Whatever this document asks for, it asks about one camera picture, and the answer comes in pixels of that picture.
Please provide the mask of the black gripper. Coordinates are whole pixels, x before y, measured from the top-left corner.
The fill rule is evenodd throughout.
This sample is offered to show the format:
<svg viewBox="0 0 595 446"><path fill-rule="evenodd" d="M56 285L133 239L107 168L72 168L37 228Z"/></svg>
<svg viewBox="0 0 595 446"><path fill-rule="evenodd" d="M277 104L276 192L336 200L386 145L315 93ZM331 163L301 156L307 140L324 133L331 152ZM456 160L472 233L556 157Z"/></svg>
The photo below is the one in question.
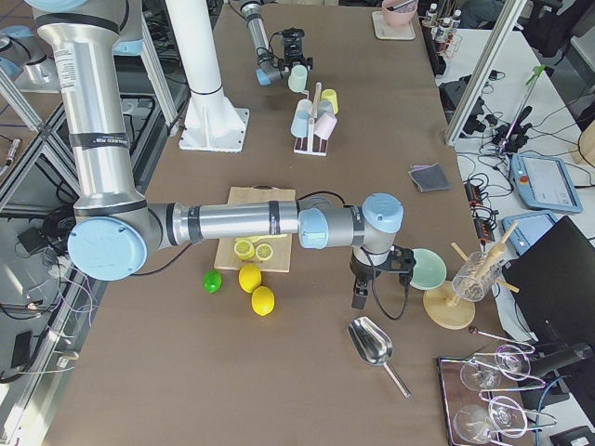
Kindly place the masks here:
<svg viewBox="0 0 595 446"><path fill-rule="evenodd" d="M413 278L414 254L409 248L393 245L383 255L373 255L361 247L352 250L350 270L354 274L351 307L364 309L368 294L368 283L380 273L395 273L405 291L409 290Z"/></svg>
<svg viewBox="0 0 595 446"><path fill-rule="evenodd" d="M301 28L289 28L281 31L284 54L278 59L282 79L286 79L295 65L304 65L309 72L313 70L313 58L303 54L302 38L305 32Z"/></svg>

